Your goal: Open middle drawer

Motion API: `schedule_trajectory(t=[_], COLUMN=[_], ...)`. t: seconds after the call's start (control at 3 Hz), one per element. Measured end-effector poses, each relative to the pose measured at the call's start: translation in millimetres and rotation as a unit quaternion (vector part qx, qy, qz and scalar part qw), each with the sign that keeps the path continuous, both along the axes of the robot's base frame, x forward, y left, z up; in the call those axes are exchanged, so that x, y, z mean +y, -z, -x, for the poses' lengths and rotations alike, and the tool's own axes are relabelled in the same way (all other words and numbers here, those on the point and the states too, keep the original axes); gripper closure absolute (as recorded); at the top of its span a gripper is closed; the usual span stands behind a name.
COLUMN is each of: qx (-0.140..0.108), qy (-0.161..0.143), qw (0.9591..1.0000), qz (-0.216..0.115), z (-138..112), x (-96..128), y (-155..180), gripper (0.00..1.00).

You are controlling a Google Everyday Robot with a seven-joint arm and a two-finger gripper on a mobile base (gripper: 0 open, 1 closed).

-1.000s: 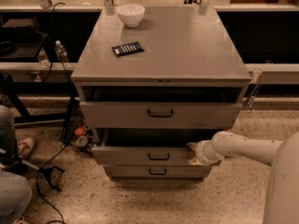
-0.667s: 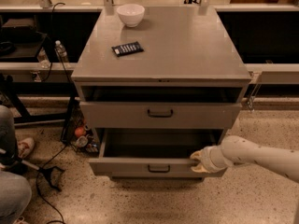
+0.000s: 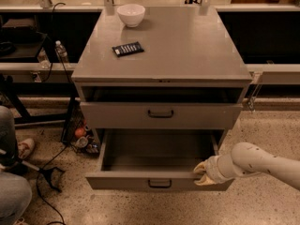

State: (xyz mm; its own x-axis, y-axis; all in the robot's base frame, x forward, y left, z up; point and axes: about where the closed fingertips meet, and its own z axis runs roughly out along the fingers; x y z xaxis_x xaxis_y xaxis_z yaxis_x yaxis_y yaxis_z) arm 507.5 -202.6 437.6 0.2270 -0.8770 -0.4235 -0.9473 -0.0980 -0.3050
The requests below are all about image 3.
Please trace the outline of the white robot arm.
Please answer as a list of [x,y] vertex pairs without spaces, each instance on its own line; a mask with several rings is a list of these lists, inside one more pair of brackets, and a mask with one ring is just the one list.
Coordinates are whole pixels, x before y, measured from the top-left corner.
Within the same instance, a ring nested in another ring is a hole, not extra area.
[[223,184],[238,177],[265,173],[299,190],[300,161],[272,155],[259,146],[240,142],[220,156],[211,156],[193,170],[202,177],[194,181],[197,186]]

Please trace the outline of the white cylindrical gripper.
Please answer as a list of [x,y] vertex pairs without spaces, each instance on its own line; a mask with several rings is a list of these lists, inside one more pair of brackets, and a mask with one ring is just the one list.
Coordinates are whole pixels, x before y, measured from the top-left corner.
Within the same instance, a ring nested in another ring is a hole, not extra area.
[[196,186],[222,184],[232,179],[230,176],[225,176],[221,173],[221,169],[218,166],[218,159],[219,156],[212,156],[196,165],[193,170],[194,173],[205,173],[201,179],[194,181]]

